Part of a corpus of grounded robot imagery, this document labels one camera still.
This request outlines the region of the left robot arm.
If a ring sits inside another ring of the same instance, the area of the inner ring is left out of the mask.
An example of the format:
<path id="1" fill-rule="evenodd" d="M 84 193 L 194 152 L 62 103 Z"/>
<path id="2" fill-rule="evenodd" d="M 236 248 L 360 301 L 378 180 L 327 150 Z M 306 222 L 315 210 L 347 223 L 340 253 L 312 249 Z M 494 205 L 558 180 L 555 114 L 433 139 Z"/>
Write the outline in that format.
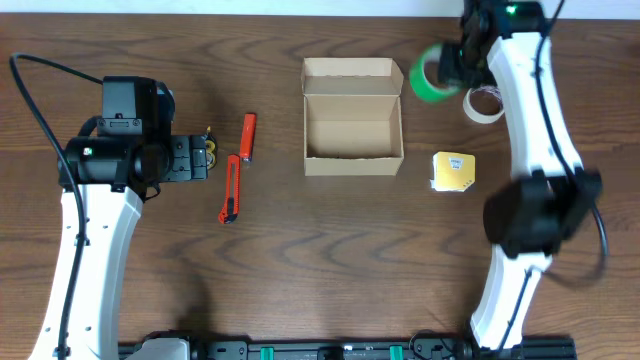
<path id="1" fill-rule="evenodd" d="M 127 255 L 148 189 L 207 178 L 205 139 L 174 135 L 175 100 L 145 77 L 107 76 L 102 113 L 59 165 L 61 245 L 34 359 L 116 359 Z"/>

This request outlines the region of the green tape roll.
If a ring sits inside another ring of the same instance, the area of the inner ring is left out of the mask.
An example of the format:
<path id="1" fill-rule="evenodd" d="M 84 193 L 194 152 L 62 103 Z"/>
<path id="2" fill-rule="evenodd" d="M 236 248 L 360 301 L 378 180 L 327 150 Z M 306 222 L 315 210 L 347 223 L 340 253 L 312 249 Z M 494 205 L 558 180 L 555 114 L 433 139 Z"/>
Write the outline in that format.
<path id="1" fill-rule="evenodd" d="M 427 79 L 425 67 L 428 63 L 439 63 L 443 45 L 436 44 L 426 49 L 411 66 L 409 82 L 415 95 L 426 103 L 441 102 L 456 95 L 460 88 L 456 86 L 436 87 Z"/>

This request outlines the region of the black gold correction tape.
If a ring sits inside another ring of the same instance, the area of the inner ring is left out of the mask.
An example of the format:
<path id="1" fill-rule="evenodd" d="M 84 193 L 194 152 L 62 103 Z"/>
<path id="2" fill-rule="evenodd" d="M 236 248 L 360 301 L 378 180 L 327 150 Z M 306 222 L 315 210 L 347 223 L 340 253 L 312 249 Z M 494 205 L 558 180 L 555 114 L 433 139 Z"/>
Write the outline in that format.
<path id="1" fill-rule="evenodd" d="M 208 127 L 205 133 L 205 150 L 207 169 L 213 169 L 217 164 L 217 141 L 214 138 L 211 128 Z"/>

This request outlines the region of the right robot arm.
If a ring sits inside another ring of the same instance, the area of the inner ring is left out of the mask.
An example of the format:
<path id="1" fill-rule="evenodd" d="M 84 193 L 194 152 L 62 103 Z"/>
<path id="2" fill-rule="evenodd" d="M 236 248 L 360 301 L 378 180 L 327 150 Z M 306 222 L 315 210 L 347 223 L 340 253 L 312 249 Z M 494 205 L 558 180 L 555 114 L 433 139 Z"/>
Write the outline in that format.
<path id="1" fill-rule="evenodd" d="M 475 345 L 495 354 L 521 343 L 538 282 L 563 242 L 587 215 L 601 217 L 601 176 L 584 168 L 555 86 L 555 22 L 537 1 L 467 1 L 461 39 L 440 55 L 440 82 L 496 86 L 509 134 L 512 180 L 484 205 L 491 264 L 470 319 Z"/>

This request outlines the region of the white tape roll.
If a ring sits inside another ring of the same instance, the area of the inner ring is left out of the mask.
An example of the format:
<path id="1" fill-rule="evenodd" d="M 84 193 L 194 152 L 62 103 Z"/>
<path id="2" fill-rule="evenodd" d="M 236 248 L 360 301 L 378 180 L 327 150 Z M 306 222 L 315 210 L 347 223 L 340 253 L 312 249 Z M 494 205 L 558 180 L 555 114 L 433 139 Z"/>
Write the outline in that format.
<path id="1" fill-rule="evenodd" d="M 499 110 L 494 114 L 484 114 L 479 112 L 472 104 L 471 97 L 476 93 L 484 93 L 491 95 L 498 101 Z M 479 124 L 491 124 L 498 121 L 504 114 L 504 105 L 502 96 L 499 89 L 496 86 L 484 85 L 478 88 L 469 89 L 462 102 L 462 108 L 468 119 Z"/>

